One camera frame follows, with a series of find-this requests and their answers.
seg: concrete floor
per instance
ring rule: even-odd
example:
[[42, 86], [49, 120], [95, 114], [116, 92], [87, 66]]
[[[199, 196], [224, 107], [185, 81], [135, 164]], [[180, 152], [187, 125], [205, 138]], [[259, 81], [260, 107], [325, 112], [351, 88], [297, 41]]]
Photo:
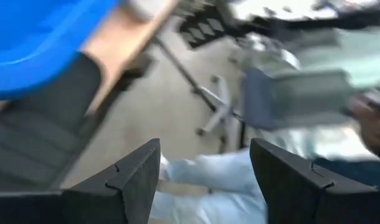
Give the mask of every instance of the concrete floor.
[[[237, 95], [241, 72], [228, 62], [234, 48], [232, 42], [223, 40], [192, 52], [173, 32], [178, 20], [173, 17], [160, 38], [201, 85], [211, 86], [211, 74], [219, 74], [227, 78], [232, 94]], [[157, 59], [155, 67], [120, 97], [63, 187], [99, 172], [152, 138], [160, 138], [162, 152], [170, 160], [193, 159], [198, 154], [218, 152], [218, 132], [203, 138], [195, 134], [196, 128], [203, 126], [211, 115], [210, 109], [191, 93], [189, 84], [157, 47], [150, 52]], [[205, 192], [205, 189], [183, 185], [164, 185], [164, 190], [166, 188], [176, 194]]]

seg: blue chair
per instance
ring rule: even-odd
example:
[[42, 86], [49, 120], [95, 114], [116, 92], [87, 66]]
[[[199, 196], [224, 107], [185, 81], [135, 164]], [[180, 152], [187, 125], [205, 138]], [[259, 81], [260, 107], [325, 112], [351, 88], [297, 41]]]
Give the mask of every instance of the blue chair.
[[55, 80], [119, 0], [0, 0], [0, 100]]
[[267, 76], [257, 68], [246, 72], [239, 148], [245, 147], [246, 126], [274, 131], [348, 121], [340, 111], [355, 90], [343, 70]]

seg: gray chair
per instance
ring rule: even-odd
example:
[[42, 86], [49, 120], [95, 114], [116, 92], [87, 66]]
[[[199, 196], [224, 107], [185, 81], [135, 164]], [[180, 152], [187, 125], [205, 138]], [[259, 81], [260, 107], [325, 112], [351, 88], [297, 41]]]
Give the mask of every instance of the gray chair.
[[245, 146], [246, 126], [273, 131], [284, 128], [337, 124], [348, 121], [341, 113], [355, 90], [346, 72], [326, 70], [268, 77], [257, 68], [246, 72], [239, 148]]

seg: light blue jeans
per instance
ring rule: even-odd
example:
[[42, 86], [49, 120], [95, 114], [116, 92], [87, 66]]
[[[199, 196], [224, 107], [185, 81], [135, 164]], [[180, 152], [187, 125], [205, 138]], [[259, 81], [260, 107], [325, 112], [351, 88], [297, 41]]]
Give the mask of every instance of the light blue jeans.
[[202, 185], [213, 194], [174, 196], [156, 192], [151, 218], [174, 224], [265, 224], [267, 208], [249, 150], [182, 159], [167, 167], [167, 180]]

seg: person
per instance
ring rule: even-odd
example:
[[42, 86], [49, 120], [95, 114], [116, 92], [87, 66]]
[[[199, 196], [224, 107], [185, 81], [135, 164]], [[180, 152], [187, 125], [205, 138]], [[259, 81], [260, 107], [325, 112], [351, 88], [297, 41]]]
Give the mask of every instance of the person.
[[[367, 150], [380, 157], [380, 90], [354, 97], [350, 109], [358, 121], [359, 135]], [[317, 158], [314, 162], [337, 174], [380, 189], [380, 161], [328, 160]]]
[[[366, 149], [380, 156], [380, 110], [366, 95], [353, 98], [350, 110], [361, 128]], [[380, 161], [328, 160], [315, 163], [364, 184], [380, 188]], [[156, 192], [151, 218], [175, 224], [267, 223], [267, 205], [255, 178], [249, 149], [237, 153], [198, 156], [194, 161], [168, 162], [161, 157], [160, 178], [178, 184], [202, 185], [213, 194], [174, 196]]]
[[249, 150], [167, 162], [161, 155], [160, 179], [213, 189], [202, 196], [157, 191], [151, 218], [176, 224], [262, 224], [266, 203], [254, 176]]

